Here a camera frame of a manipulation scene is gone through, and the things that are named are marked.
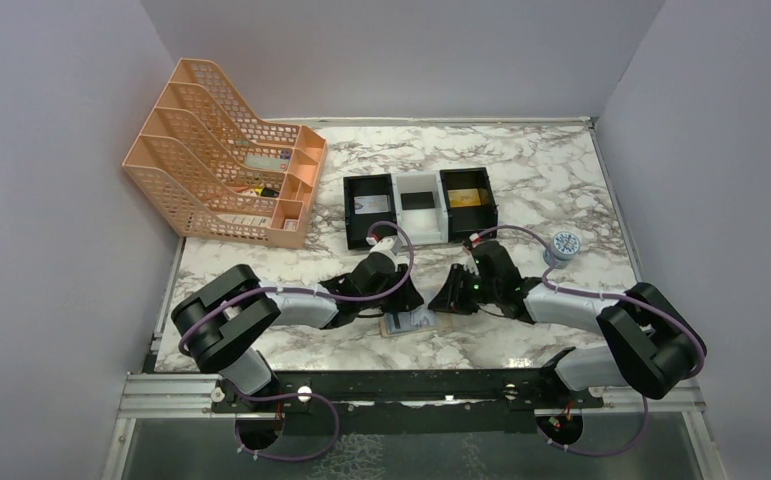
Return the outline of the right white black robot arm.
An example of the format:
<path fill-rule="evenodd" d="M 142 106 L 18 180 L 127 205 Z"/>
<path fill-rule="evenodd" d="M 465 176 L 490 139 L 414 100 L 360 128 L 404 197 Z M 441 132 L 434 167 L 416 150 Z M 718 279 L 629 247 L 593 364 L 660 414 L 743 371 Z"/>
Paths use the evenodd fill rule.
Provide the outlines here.
<path fill-rule="evenodd" d="M 483 305 L 530 325 L 556 324 L 601 336 L 602 346 L 562 352 L 545 363 L 540 398 L 561 407 L 578 391 L 628 386 L 662 399 L 694 375 L 706 350 L 701 338 L 653 285 L 639 282 L 622 293 L 575 291 L 524 277 L 507 249 L 494 240 L 469 250 L 454 264 L 429 302 L 439 313 L 472 315 Z"/>

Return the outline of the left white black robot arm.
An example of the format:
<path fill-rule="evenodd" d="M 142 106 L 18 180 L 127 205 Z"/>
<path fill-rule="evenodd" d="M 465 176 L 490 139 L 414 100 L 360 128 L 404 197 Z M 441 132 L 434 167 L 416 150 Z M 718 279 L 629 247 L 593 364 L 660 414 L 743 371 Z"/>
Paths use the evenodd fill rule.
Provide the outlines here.
<path fill-rule="evenodd" d="M 312 286 L 261 281 L 238 264 L 176 305 L 170 315 L 179 350 L 200 372 L 218 374 L 237 388 L 246 407 L 259 411 L 274 401 L 278 381 L 253 347 L 273 326 L 343 327 L 361 312 L 412 312 L 424 304 L 408 274 L 385 253 L 373 252 L 350 272 Z"/>

